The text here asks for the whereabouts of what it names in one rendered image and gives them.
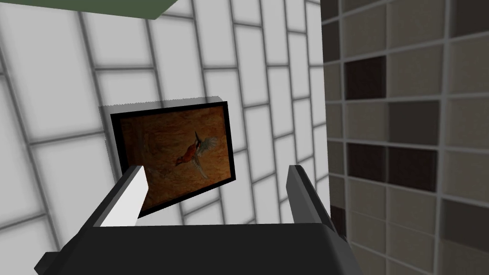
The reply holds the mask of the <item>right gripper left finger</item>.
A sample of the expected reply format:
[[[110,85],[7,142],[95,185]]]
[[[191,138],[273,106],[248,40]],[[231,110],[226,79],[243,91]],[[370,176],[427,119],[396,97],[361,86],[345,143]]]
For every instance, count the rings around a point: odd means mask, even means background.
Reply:
[[[85,227],[134,226],[148,189],[143,166],[130,166],[85,222]]]

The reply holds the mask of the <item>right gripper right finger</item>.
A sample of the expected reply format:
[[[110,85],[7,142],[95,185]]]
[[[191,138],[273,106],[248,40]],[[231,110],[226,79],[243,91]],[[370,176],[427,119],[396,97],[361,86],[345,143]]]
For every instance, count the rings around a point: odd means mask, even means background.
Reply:
[[[337,233],[328,212],[301,165],[288,167],[286,190],[294,223],[321,223]]]

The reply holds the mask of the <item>framed bird picture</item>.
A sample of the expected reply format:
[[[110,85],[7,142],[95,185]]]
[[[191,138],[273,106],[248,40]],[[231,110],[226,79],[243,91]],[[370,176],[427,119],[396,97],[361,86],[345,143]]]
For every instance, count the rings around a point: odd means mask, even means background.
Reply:
[[[229,106],[218,96],[100,106],[119,175],[142,166],[145,217],[236,179]]]

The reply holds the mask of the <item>green cupboard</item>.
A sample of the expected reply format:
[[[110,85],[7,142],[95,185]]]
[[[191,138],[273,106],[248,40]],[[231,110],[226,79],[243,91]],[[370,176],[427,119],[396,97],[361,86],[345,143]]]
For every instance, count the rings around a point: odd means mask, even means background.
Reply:
[[[157,19],[178,0],[0,0],[1,3],[53,8],[146,20]]]

